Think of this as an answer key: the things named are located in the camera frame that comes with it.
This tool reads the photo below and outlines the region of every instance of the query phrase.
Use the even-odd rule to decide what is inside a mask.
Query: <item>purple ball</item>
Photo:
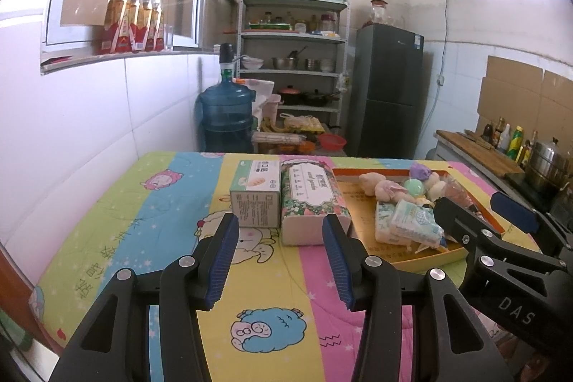
[[[425,182],[430,178],[431,174],[432,171],[423,164],[413,163],[410,167],[410,177],[412,179],[422,180],[422,182]]]

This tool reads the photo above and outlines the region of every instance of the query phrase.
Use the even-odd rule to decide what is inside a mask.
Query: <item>green and white box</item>
[[[239,161],[231,184],[231,208],[240,227],[280,227],[280,162]]]

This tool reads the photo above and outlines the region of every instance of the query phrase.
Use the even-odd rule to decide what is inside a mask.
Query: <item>green ball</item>
[[[415,198],[418,198],[420,196],[423,196],[424,193],[426,192],[426,188],[424,187],[424,184],[416,179],[408,179],[404,182],[404,188],[406,188],[408,190],[408,193],[411,194],[412,196],[414,196]]]

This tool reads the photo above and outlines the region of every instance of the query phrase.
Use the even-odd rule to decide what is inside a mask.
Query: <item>refrigerator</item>
[[[351,157],[412,159],[423,117],[424,38],[373,24],[356,34],[345,151]]]

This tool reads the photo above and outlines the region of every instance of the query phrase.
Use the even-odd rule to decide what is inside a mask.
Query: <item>blue cartoon sheep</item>
[[[231,343],[249,353],[270,353],[296,345],[307,328],[302,316],[298,309],[246,309],[231,326]]]

